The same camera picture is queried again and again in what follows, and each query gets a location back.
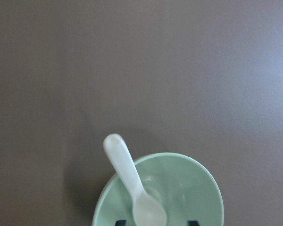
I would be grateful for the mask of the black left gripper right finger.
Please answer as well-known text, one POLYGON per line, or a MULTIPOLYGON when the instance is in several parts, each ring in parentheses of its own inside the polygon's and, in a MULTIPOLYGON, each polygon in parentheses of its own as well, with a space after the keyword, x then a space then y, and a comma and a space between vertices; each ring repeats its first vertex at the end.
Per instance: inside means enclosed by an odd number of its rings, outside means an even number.
POLYGON ((197 220, 188 220, 187 226, 198 226, 197 220))

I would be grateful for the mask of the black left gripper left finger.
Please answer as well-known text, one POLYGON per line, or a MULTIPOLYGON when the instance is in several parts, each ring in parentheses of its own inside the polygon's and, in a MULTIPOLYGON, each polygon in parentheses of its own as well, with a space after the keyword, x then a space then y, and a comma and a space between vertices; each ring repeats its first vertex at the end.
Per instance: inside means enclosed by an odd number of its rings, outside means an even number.
POLYGON ((117 220, 115 226, 126 226, 126 220, 117 220))

